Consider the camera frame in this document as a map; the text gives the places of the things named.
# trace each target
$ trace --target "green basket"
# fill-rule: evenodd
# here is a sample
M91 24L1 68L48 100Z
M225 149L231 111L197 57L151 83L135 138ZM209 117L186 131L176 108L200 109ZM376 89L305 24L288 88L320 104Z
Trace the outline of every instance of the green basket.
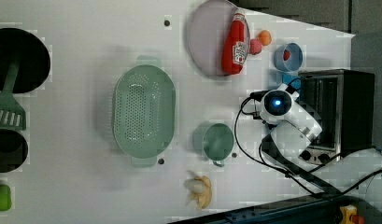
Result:
M114 93L113 130L135 167L156 164L174 135L176 89L159 59L140 56Z

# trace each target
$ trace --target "green mug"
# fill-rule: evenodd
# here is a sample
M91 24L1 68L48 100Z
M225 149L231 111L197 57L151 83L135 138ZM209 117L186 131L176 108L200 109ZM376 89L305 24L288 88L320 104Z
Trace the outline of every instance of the green mug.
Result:
M202 124L193 137L193 144L199 146L205 155L218 167L224 166L224 160L231 154L234 144L232 130L223 123Z

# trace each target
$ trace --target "white countertop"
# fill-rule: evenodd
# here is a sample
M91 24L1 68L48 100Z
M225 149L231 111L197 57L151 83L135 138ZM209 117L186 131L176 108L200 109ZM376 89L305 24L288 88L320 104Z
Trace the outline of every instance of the white countertop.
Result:
M29 158L20 170L0 174L14 199L0 224L166 223L305 195L238 147L239 157L214 166L193 151L191 133L206 120L232 128L251 91L277 87L281 75L271 59L278 46L299 44L304 70L349 68L353 35L247 11L251 35L269 30L273 43L250 55L242 74L209 77L195 67L183 36L202 2L0 0L0 28L33 31L52 56L50 79L18 98L29 116ZM110 127L115 84L140 54L159 57L177 89L175 136L158 157L165 164L148 169L131 166ZM265 134L260 121L240 121L239 139L252 154ZM192 172L212 180L212 202L201 212L184 187Z

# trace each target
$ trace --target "bowl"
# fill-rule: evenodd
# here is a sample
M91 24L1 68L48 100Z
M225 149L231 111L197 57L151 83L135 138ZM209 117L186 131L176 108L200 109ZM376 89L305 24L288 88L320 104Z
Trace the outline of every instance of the bowl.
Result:
M290 54L287 60L284 60L285 53L287 56L288 53ZM283 72L293 72L298 70L301 67L303 61L304 55L302 54L302 50L295 43L281 46L276 50L274 56L275 67Z

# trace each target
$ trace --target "red object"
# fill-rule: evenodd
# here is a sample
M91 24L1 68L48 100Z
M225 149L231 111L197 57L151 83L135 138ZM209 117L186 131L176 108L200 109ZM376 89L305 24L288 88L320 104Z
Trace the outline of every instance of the red object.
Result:
M365 224L365 218L360 217L358 215L353 215L350 217L351 222L354 222L355 224Z
M290 58L290 52L288 50L284 50L283 59L284 61L288 60Z
M262 43L258 39L252 39L249 44L249 52L253 55L262 51Z
M228 75L239 74L243 69L247 56L245 31L244 10L237 9L233 16L231 32L226 37L222 52L222 70Z

